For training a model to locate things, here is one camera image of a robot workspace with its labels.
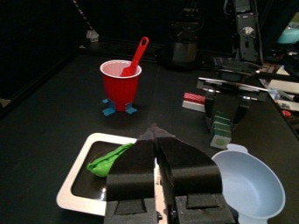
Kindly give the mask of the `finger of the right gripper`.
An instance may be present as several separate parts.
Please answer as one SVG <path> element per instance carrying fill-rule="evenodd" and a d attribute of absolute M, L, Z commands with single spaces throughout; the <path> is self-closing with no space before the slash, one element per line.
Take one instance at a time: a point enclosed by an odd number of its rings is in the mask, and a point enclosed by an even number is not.
<path fill-rule="evenodd" d="M 233 116 L 233 120 L 232 120 L 233 124 L 239 124 L 239 122 L 244 118 L 249 109 L 249 103 L 251 103 L 251 98 L 247 96 L 243 96 L 237 105 L 235 116 Z"/>
<path fill-rule="evenodd" d="M 208 91 L 205 94 L 205 101 L 204 101 L 207 127 L 211 126 L 211 118 L 212 118 L 212 109 L 213 109 L 215 99 L 216 99 L 216 93 L 213 91 Z"/>

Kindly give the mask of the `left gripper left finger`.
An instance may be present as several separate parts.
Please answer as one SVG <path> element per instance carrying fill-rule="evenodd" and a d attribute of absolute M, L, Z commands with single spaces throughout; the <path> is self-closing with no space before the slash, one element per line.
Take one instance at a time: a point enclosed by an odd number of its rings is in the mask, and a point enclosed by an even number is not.
<path fill-rule="evenodd" d="M 148 129 L 116 159 L 107 175 L 104 224 L 156 224 L 155 136 Z"/>

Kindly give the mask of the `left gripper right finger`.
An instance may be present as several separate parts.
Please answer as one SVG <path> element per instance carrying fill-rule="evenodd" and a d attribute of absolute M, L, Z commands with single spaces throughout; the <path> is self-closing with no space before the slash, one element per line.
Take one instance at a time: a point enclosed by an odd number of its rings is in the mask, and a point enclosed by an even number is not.
<path fill-rule="evenodd" d="M 221 194 L 220 169 L 199 149 L 155 129 L 168 224 L 235 224 Z"/>

